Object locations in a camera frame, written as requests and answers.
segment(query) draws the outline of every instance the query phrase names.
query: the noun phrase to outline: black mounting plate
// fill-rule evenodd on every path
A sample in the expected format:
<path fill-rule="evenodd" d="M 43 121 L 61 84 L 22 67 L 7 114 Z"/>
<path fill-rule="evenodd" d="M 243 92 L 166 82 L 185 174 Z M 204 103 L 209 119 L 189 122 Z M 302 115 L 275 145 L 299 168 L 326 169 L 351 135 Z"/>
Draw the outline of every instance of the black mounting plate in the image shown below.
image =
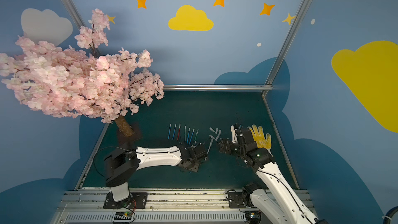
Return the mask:
<path fill-rule="evenodd" d="M 246 208 L 243 203 L 242 192 L 228 192 L 229 208 Z"/>
<path fill-rule="evenodd" d="M 146 192 L 130 192 L 130 196 L 127 199 L 115 202 L 113 200 L 112 192 L 109 192 L 105 197 L 103 209 L 121 209 L 121 208 L 134 209 L 134 201 L 136 203 L 135 209 L 143 209 L 147 204 L 147 196 L 148 193 Z"/>

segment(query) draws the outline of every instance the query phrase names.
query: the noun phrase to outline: yellow glove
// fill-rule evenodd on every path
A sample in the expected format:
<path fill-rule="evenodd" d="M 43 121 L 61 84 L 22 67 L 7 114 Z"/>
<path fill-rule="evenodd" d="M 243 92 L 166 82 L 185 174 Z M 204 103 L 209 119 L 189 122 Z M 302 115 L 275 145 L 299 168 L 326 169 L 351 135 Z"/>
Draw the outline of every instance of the yellow glove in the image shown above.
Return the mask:
<path fill-rule="evenodd" d="M 257 126 L 254 124 L 251 127 L 248 127 L 253 135 L 254 141 L 257 143 L 257 148 L 266 148 L 271 153 L 271 134 L 267 133 L 266 137 L 264 137 L 263 127 L 259 126 L 257 130 Z"/>

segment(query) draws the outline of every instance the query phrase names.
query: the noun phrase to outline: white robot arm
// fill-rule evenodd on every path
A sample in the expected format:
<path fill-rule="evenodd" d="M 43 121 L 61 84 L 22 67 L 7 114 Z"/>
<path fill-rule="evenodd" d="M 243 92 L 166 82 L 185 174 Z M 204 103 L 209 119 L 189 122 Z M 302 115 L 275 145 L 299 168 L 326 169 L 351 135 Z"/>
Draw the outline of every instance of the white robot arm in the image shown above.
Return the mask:
<path fill-rule="evenodd" d="M 130 196 L 127 180 L 135 171 L 146 167 L 169 165 L 197 172 L 201 160 L 205 157 L 207 152 L 204 145 L 116 149 L 104 159 L 106 186 L 111 188 L 114 202 L 121 202 Z"/>
<path fill-rule="evenodd" d="M 325 220 L 318 220 L 296 195 L 273 156 L 265 148 L 257 148 L 248 128 L 236 124 L 231 127 L 232 130 L 233 140 L 220 140 L 220 152 L 241 157 L 254 169 L 279 204 L 271 200 L 264 189 L 251 184 L 250 187 L 244 187 L 246 205 L 260 209 L 273 224 L 327 224 Z"/>

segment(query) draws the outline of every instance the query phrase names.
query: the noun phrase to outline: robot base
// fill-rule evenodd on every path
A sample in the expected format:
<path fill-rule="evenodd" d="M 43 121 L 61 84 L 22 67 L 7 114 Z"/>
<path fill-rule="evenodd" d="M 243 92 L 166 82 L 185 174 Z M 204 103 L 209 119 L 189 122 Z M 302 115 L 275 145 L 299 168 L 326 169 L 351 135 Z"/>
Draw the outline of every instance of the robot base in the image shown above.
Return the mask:
<path fill-rule="evenodd" d="M 103 204 L 103 209 L 121 209 L 121 208 L 130 208 L 130 209 L 143 209 L 147 204 L 147 196 L 146 192 L 131 192 L 129 197 L 126 199 L 115 202 L 113 200 L 112 192 L 109 192 L 106 195 L 105 202 Z"/>

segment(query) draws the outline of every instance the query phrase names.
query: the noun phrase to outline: wooden tree base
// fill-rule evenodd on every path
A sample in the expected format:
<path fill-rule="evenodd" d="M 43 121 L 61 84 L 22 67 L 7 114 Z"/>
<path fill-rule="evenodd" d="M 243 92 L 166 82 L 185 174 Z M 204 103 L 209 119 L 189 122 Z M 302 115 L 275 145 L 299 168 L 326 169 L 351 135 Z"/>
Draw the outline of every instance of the wooden tree base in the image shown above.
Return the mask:
<path fill-rule="evenodd" d="M 119 129 L 117 129 L 117 142 L 119 143 L 119 146 L 123 149 L 131 149 L 134 146 L 134 141 L 142 138 L 142 133 L 138 122 L 132 123 L 131 128 L 134 133 L 128 137 L 124 136 L 124 134 Z"/>

